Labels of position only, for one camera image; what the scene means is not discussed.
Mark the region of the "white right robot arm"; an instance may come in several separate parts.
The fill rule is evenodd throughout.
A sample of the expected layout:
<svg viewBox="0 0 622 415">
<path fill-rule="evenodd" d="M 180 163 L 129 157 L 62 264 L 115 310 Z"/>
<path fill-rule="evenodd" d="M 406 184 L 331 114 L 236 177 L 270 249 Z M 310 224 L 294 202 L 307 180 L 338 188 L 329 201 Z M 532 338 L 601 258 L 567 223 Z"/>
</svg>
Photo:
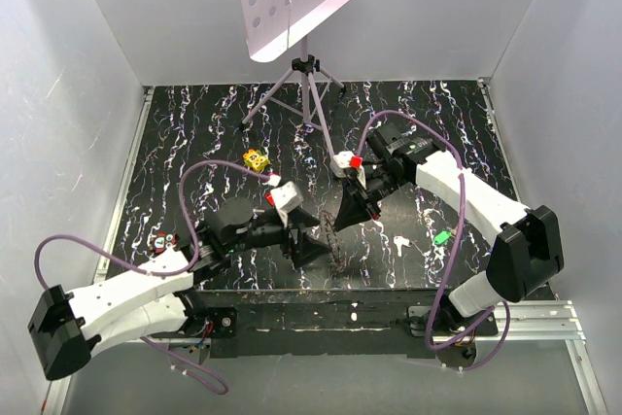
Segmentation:
<svg viewBox="0 0 622 415">
<path fill-rule="evenodd" d="M 331 158 L 343 188 L 335 230 L 379 219 L 381 201 L 411 184 L 464 214 L 492 248 L 486 269 L 441 299 L 439 321 L 447 332 L 466 332 L 481 311 L 503 300 L 518 303 L 563 270 L 559 222 L 550 208 L 510 199 L 459 167 L 431 138 L 403 136 L 384 124 L 366 143 L 377 158 L 370 168 L 351 151 Z"/>
</svg>

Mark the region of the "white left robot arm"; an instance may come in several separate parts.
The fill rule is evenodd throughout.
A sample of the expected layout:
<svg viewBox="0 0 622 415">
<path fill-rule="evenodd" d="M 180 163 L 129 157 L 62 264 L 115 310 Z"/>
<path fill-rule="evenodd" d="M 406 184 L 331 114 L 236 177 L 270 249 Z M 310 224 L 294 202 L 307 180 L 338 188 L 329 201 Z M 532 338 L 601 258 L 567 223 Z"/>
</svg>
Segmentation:
<svg viewBox="0 0 622 415">
<path fill-rule="evenodd" d="M 70 376 L 99 353 L 126 341 L 158 333 L 186 337 L 225 336 L 228 308 L 199 305 L 195 286 L 231 266 L 231 255 L 270 246 L 300 268 L 328 254 L 330 246 L 311 237 L 319 220 L 295 207 L 259 214 L 247 199 L 230 199 L 198 223 L 195 238 L 179 240 L 135 270 L 74 289 L 44 289 L 27 329 L 47 380 Z"/>
</svg>

